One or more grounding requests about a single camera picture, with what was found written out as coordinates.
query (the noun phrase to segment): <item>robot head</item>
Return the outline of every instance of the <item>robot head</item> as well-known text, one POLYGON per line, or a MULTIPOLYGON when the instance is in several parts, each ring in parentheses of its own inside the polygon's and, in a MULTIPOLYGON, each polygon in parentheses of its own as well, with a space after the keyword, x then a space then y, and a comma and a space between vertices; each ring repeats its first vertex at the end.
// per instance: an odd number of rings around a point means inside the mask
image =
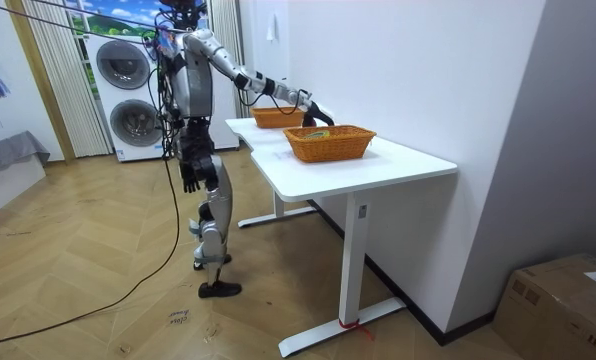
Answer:
POLYGON ((171 15, 176 29, 192 29, 198 27, 201 14, 207 14, 204 0, 160 0, 160 3, 171 7, 171 15))

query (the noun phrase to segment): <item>brown cardboard box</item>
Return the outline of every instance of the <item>brown cardboard box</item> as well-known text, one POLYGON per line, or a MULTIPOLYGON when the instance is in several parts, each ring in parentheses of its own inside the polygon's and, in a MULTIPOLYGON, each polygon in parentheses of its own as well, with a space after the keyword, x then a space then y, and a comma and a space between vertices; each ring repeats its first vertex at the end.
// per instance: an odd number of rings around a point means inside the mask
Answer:
POLYGON ((576 255, 517 270, 493 328, 525 360, 596 360, 596 258, 576 255))

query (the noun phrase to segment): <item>round porthole window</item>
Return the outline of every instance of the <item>round porthole window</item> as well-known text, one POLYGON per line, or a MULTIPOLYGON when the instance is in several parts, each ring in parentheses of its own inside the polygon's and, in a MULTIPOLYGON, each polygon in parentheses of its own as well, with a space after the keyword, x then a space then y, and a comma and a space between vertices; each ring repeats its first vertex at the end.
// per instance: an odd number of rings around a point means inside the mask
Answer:
POLYGON ((127 100, 111 112, 111 129, 120 140, 133 146, 149 146, 160 141, 156 109, 141 100, 127 100))
POLYGON ((149 61, 135 46, 114 40, 100 47, 96 63, 102 76, 113 86, 133 90, 149 78, 149 61))

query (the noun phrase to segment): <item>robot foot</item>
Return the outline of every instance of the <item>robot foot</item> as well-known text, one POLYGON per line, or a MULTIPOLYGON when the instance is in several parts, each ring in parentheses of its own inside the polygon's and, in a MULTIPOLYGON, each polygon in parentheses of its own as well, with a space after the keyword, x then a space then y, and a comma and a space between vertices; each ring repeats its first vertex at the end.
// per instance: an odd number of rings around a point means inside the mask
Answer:
POLYGON ((242 286, 222 281, 216 281, 213 286, 203 283, 198 288, 198 297, 201 299, 210 297, 230 297, 240 294, 242 286))
MULTIPOLYGON (((225 261, 223 262, 223 265, 224 264, 229 264, 231 262, 231 260, 232 260, 231 255, 229 255, 229 254, 225 255, 225 261)), ((194 262, 194 270, 200 271, 200 270, 202 270, 204 268, 205 267, 202 264, 196 264, 194 262)))

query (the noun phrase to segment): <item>curtain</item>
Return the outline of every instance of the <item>curtain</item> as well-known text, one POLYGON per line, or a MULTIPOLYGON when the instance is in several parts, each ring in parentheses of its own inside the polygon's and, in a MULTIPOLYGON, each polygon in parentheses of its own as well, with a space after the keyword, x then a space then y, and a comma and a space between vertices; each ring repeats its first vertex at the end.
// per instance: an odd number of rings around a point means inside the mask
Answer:
MULTIPOLYGON (((209 12, 209 28, 216 38, 229 51, 238 64, 242 65, 245 55, 242 49, 242 33, 240 30, 240 11, 238 0, 207 0, 209 12)), ((238 89, 234 86, 236 115, 249 117, 249 108, 242 105, 238 98, 238 89)), ((242 94, 243 100, 248 102, 246 92, 242 94)))
MULTIPOLYGON (((48 0, 62 5, 62 0, 48 0)), ((69 25, 64 9, 23 0, 27 14, 69 25)), ((76 157, 110 154, 111 141, 104 130, 71 30, 30 20, 32 32, 76 157)))

